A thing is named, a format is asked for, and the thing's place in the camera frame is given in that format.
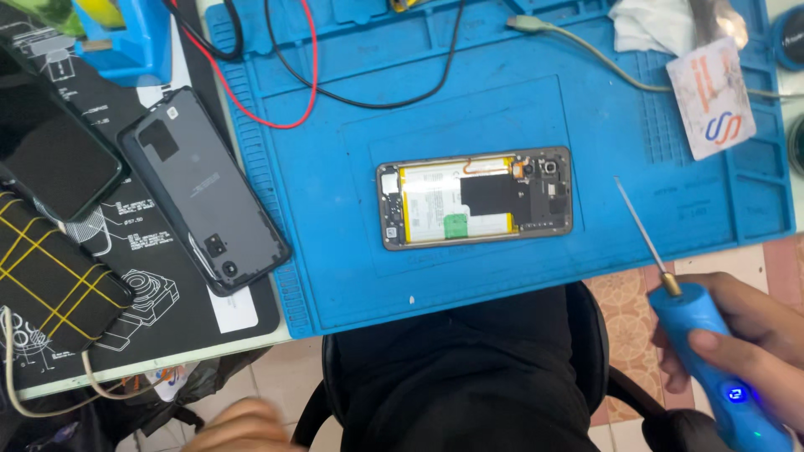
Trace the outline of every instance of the white cable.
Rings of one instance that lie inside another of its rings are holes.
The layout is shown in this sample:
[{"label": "white cable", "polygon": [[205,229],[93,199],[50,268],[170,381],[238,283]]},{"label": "white cable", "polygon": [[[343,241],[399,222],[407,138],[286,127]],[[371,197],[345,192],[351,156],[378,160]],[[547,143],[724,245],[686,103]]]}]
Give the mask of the white cable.
[{"label": "white cable", "polygon": [[160,384],[168,378],[171,378],[176,372],[176,368],[170,368],[168,372],[165,372],[165,375],[163,375],[162,378],[156,380],[153,384],[149,384],[139,391],[129,394],[121,394],[118,396],[117,394],[112,394],[106,389],[103,389],[101,385],[98,384],[97,380],[95,380],[95,372],[92,371],[92,366],[89,363],[89,350],[84,350],[81,352],[81,360],[84,361],[84,371],[87,373],[87,379],[89,380],[89,385],[92,386],[92,389],[95,389],[95,392],[97,392],[99,396],[106,397],[107,399],[112,399],[114,401],[124,401],[125,399],[130,399],[131,397],[141,396],[142,394],[145,394],[153,389],[157,384]]},{"label": "white cable", "polygon": [[[14,408],[19,411],[20,414],[26,417],[59,416],[61,414],[70,413],[75,409],[79,409],[82,406],[101,397],[100,394],[97,396],[92,396],[78,405],[73,405],[70,408],[60,409],[59,411],[52,411],[50,413],[34,413],[23,407],[17,398],[16,391],[14,390],[14,322],[11,318],[11,309],[9,309],[8,306],[3,308],[3,317],[3,323],[5,323],[6,329],[6,390],[8,391],[8,400],[11,402]],[[109,389],[119,388],[122,385],[122,383],[118,383]]]},{"label": "white cable", "polygon": [[172,368],[170,371],[165,372],[165,375],[162,376],[159,380],[155,381],[153,384],[149,384],[145,388],[140,391],[132,392],[130,394],[125,394],[118,396],[116,394],[109,393],[109,391],[113,389],[120,388],[123,384],[118,383],[112,386],[109,389],[102,388],[95,380],[95,376],[92,373],[92,369],[89,365],[89,353],[88,351],[81,352],[81,359],[84,361],[84,370],[87,372],[87,379],[89,379],[89,384],[92,386],[93,389],[97,392],[97,395],[89,397],[87,400],[73,405],[70,408],[61,409],[59,411],[52,411],[50,413],[34,413],[28,409],[26,409],[17,398],[17,393],[14,390],[14,322],[11,315],[11,309],[8,306],[3,308],[3,323],[6,330],[6,390],[8,392],[8,398],[14,408],[19,411],[20,414],[26,417],[52,417],[52,416],[59,416],[61,414],[70,413],[73,410],[79,409],[82,406],[91,403],[97,400],[100,397],[106,397],[109,399],[114,400],[125,400],[130,399],[131,397],[140,396],[141,394],[150,391],[154,388],[157,384],[162,383],[163,381],[167,380],[168,378],[173,376],[175,372],[175,368]]},{"label": "white cable", "polygon": [[[528,16],[528,15],[517,15],[510,17],[506,21],[506,25],[509,27],[515,28],[519,31],[528,31],[531,33],[536,33],[539,31],[554,31],[555,33],[559,33],[564,35],[576,43],[579,43],[583,48],[590,51],[593,55],[595,55],[600,61],[603,62],[606,66],[609,67],[612,71],[615,71],[623,80],[627,81],[628,83],[632,84],[633,86],[644,89],[645,91],[653,91],[653,92],[670,92],[673,90],[672,87],[669,86],[658,86],[652,84],[644,84],[639,80],[634,79],[630,76],[627,72],[623,71],[622,68],[617,66],[612,60],[609,59],[606,55],[603,55],[603,52],[597,50],[592,44],[587,43],[583,38],[580,36],[572,33],[569,30],[565,30],[564,28],[557,27],[549,22],[545,22],[540,18],[535,16]],[[753,94],[755,96],[762,96],[762,97],[770,97],[772,99],[799,99],[804,97],[804,92],[798,92],[795,94],[779,94],[778,92],[771,92],[771,91],[764,91],[761,89],[746,89],[748,94]]]}]

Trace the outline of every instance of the blue electric screwdriver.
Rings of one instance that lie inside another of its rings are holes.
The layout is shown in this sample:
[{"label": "blue electric screwdriver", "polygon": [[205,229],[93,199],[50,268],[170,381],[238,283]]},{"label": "blue electric screwdriver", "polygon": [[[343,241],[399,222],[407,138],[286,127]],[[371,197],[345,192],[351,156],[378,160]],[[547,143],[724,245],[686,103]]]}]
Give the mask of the blue electric screwdriver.
[{"label": "blue electric screwdriver", "polygon": [[790,434],[762,411],[757,394],[736,376],[707,364],[690,348],[687,335],[695,328],[723,335],[731,335],[731,332],[703,286],[679,284],[675,275],[667,271],[620,179],[617,176],[614,179],[662,273],[664,290],[656,290],[650,295],[650,306],[656,311],[658,322],[667,333],[684,368],[706,391],[717,421],[718,434],[736,452],[790,452],[793,450]]}]

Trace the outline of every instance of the black chair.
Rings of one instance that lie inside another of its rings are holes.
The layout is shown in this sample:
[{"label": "black chair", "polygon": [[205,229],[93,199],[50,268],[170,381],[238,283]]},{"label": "black chair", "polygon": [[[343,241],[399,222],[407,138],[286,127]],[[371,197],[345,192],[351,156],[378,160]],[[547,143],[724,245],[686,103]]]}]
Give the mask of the black chair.
[{"label": "black chair", "polygon": [[[572,358],[576,385],[583,393],[590,413],[612,396],[633,408],[644,418],[642,434],[654,452],[728,452],[730,449],[717,436],[714,420],[692,409],[665,410],[644,389],[624,373],[609,366],[609,336],[600,307],[583,282],[565,286],[569,328],[572,335]],[[343,424],[345,408],[343,392],[338,390],[340,363],[338,341],[326,335],[322,345],[324,379],[313,391],[293,433],[293,441],[310,447],[315,435],[330,416]]]}]

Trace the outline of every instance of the camera diagram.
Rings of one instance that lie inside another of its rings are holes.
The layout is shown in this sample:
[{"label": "camera diagram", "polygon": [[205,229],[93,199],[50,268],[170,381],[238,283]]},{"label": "camera diagram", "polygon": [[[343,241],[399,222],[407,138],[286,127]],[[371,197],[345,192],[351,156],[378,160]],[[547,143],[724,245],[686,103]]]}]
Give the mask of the camera diagram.
[{"label": "camera diagram", "polygon": [[178,301],[176,283],[166,277],[131,269],[122,280],[134,292],[133,305],[95,343],[114,351],[128,347],[140,327],[153,326]]},{"label": "camera diagram", "polygon": [[[5,311],[6,307],[0,306],[0,318],[3,318]],[[50,338],[29,322],[23,320],[18,314],[11,314],[11,324],[14,328],[14,334],[11,336],[11,346],[14,348],[14,361],[17,361],[21,367],[41,363],[43,372],[53,369],[53,367],[47,363],[47,355],[54,353],[49,347],[51,342]],[[0,345],[5,349],[9,344],[6,343],[6,324],[4,322],[0,322],[0,331],[2,332],[0,335]]]}]

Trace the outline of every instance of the yellow string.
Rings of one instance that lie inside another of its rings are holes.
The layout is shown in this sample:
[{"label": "yellow string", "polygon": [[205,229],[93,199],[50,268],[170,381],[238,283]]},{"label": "yellow string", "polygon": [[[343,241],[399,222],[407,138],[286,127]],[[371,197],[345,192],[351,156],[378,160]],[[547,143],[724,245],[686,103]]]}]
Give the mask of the yellow string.
[{"label": "yellow string", "polygon": [[[4,192],[4,193],[0,194],[0,196],[5,195],[6,193],[9,193],[9,192],[8,192],[8,191],[6,191],[6,192]],[[21,203],[21,202],[22,202],[22,200],[21,200],[21,199],[12,199],[11,201],[7,202],[7,203],[6,203],[6,205],[5,205],[5,206],[3,206],[3,207],[2,207],[2,209],[0,209],[0,215],[2,215],[2,213],[3,213],[3,212],[5,212],[5,211],[6,211],[6,209],[7,209],[7,208],[8,208],[8,207],[9,207],[11,204],[16,204],[16,203]]]},{"label": "yellow string", "polygon": [[[50,305],[48,305],[47,303],[45,303],[45,302],[44,302],[44,301],[43,301],[41,298],[39,298],[39,297],[38,297],[36,294],[34,294],[33,292],[31,292],[31,290],[30,290],[30,289],[28,289],[27,287],[25,287],[25,285],[24,285],[23,283],[21,283],[20,281],[17,281],[17,279],[16,279],[16,278],[14,278],[13,276],[11,276],[11,275],[10,275],[10,274],[9,274],[7,271],[5,271],[4,269],[0,269],[0,273],[2,273],[2,276],[3,276],[3,277],[6,277],[6,276],[7,276],[7,277],[8,277],[8,278],[9,278],[11,281],[16,282],[16,283],[17,283],[17,286],[22,287],[22,288],[23,288],[23,290],[25,290],[25,291],[26,291],[26,292],[27,292],[27,293],[28,293],[30,296],[32,296],[32,297],[33,297],[33,298],[34,298],[36,301],[38,301],[38,302],[42,303],[43,305],[45,305],[45,307],[46,307],[46,308],[48,308],[49,310],[53,311],[53,308],[52,308],[52,307],[50,307]],[[62,317],[62,316],[61,316],[61,314],[59,314],[58,312],[55,312],[55,315],[56,315],[57,317],[61,318],[62,320],[64,320],[64,321],[65,321],[65,322],[66,322],[66,323],[67,323],[69,326],[73,327],[73,329],[75,329],[76,331],[78,331],[79,333],[81,333],[81,335],[83,335],[85,338],[87,338],[87,339],[89,339],[89,340],[98,340],[98,339],[100,339],[100,338],[101,338],[100,336],[98,336],[98,337],[96,337],[96,338],[93,338],[92,336],[90,336],[90,335],[88,335],[88,334],[84,333],[84,332],[83,332],[83,331],[82,331],[82,330],[81,330],[79,327],[76,327],[75,325],[73,325],[73,324],[72,324],[72,322],[70,322],[70,321],[69,321],[69,320],[67,320],[66,318]]]},{"label": "yellow string", "polygon": [[[28,229],[31,228],[31,226],[33,225],[33,223],[36,220],[42,220],[42,219],[44,219],[43,216],[37,216],[33,220],[29,221],[28,225],[25,227],[25,229],[23,229],[23,234],[28,232]],[[10,256],[14,252],[14,250],[17,248],[17,245],[19,244],[19,241],[22,240],[22,239],[23,239],[23,236],[17,235],[17,240],[14,240],[14,244],[11,245],[11,248],[9,248],[8,252],[6,253],[6,255],[2,257],[2,260],[0,261],[0,265],[3,265],[3,264],[6,263],[6,259],[8,259],[8,256]]]},{"label": "yellow string", "polygon": [[[72,287],[72,290],[70,290],[70,293],[67,294],[66,297],[64,297],[64,300],[62,300],[61,303],[59,303],[58,306],[55,307],[55,312],[57,312],[59,309],[61,309],[61,306],[68,300],[68,298],[70,298],[70,295],[72,295],[72,293],[75,292],[76,289],[78,289],[78,286],[81,285],[81,282],[86,281],[86,277],[89,276],[90,272],[92,272],[94,269],[96,269],[96,268],[98,268],[98,267],[100,267],[102,265],[103,264],[95,264],[92,267],[89,267],[89,270],[87,270],[87,273],[84,273],[84,276],[82,276],[81,279],[78,280],[78,282]],[[43,330],[45,325],[47,325],[47,323],[50,322],[50,319],[53,318],[53,314],[55,312],[51,313],[50,317],[48,317],[47,320],[45,320],[45,322],[42,324],[42,326],[39,327],[40,330]]]},{"label": "yellow string", "polygon": [[[11,270],[13,270],[14,267],[17,266],[17,264],[22,262],[28,256],[28,254],[31,254],[31,251],[33,251],[33,250],[35,250],[37,248],[38,244],[42,243],[43,240],[47,239],[47,236],[51,235],[53,232],[56,232],[56,231],[58,231],[58,229],[51,229],[50,231],[45,232],[45,234],[41,238],[39,238],[39,240],[36,243],[34,243],[34,246],[31,246],[25,252],[25,254],[23,254],[19,259],[17,259],[17,261],[14,264],[11,265],[11,267],[9,267],[7,269],[3,269],[3,270],[5,270],[6,272],[10,272]],[[0,275],[0,280],[2,280],[4,277],[5,277],[5,275]]]},{"label": "yellow string", "polygon": [[52,337],[53,336],[55,331],[58,330],[59,327],[61,327],[61,324],[64,323],[65,320],[67,320],[67,317],[70,317],[70,314],[72,314],[72,312],[78,307],[79,304],[81,304],[81,302],[84,300],[84,298],[87,297],[87,294],[89,294],[89,292],[92,291],[92,289],[95,288],[95,284],[100,282],[100,280],[103,279],[104,276],[108,275],[111,272],[112,272],[112,270],[106,270],[105,272],[100,274],[100,276],[95,280],[95,282],[93,282],[93,284],[91,286],[89,286],[89,289],[87,289],[86,292],[84,292],[84,294],[81,295],[81,298],[78,298],[78,301],[76,302],[76,304],[72,305],[72,308],[70,308],[70,310],[67,311],[67,313],[64,315],[64,317],[61,318],[61,321],[58,322],[55,327],[53,327],[53,330],[50,332],[49,335],[47,335],[47,337]]},{"label": "yellow string", "polygon": [[[76,277],[76,278],[78,278],[78,279],[81,279],[81,277],[80,277],[80,276],[78,276],[78,273],[76,273],[76,272],[72,271],[72,269],[70,269],[70,267],[67,267],[67,266],[66,266],[66,265],[65,265],[65,264],[64,264],[62,261],[60,261],[60,260],[56,259],[56,258],[55,258],[55,257],[54,257],[52,254],[48,253],[46,249],[44,249],[44,248],[40,247],[40,246],[39,246],[39,244],[38,244],[38,243],[36,243],[36,242],[34,242],[34,241],[33,241],[33,240],[32,240],[32,239],[29,237],[29,236],[24,235],[24,234],[22,233],[22,231],[20,231],[19,229],[17,229],[17,228],[16,228],[16,227],[15,227],[13,224],[9,223],[9,222],[8,222],[8,220],[6,220],[6,219],[5,219],[5,218],[3,218],[2,216],[0,216],[0,221],[2,221],[3,223],[5,223],[5,224],[6,224],[6,226],[8,226],[9,228],[11,228],[11,229],[15,230],[15,231],[16,231],[18,234],[20,234],[20,235],[22,235],[23,237],[25,237],[25,239],[26,239],[26,240],[28,240],[29,242],[31,242],[32,244],[34,244],[34,245],[35,245],[35,247],[36,247],[36,248],[38,248],[38,249],[39,249],[39,250],[40,250],[42,253],[44,253],[46,256],[50,257],[50,258],[51,258],[53,261],[55,261],[57,264],[59,264],[59,265],[61,265],[62,267],[64,267],[64,269],[66,269],[68,272],[70,272],[70,274],[71,274],[72,276],[74,276],[74,277]],[[98,289],[95,289],[94,287],[93,287],[92,289],[93,289],[93,290],[95,290],[95,291],[96,291],[96,292],[97,292],[97,293],[98,293],[98,294],[99,294],[101,297],[105,298],[107,302],[112,303],[112,304],[113,304],[115,307],[118,307],[118,308],[121,308],[121,309],[125,309],[125,308],[130,307],[130,306],[120,306],[120,305],[118,305],[117,303],[115,303],[114,301],[112,301],[112,299],[111,299],[111,298],[107,297],[107,296],[106,296],[106,294],[104,294],[103,292],[99,291]]]}]

